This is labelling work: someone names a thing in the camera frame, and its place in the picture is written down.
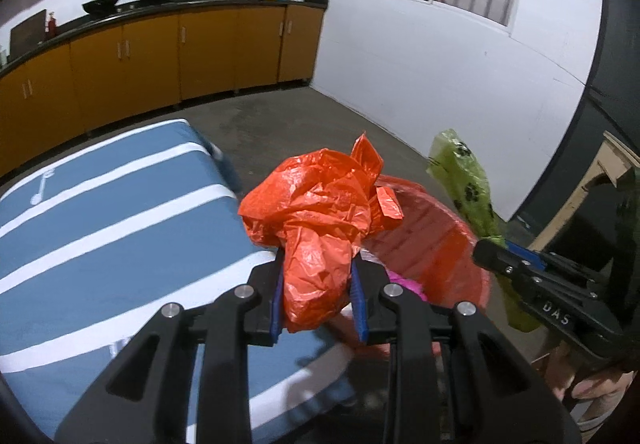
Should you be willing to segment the person's right hand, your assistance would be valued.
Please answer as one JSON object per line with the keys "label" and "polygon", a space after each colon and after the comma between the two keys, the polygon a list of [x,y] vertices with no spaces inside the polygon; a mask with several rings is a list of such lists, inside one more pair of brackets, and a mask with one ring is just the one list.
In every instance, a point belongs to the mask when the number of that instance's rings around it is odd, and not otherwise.
{"label": "person's right hand", "polygon": [[625,393],[636,375],[617,368],[606,368],[577,381],[579,368],[572,360],[572,349],[568,344],[562,342],[550,352],[544,381],[560,401],[568,391],[577,401],[600,400]]}

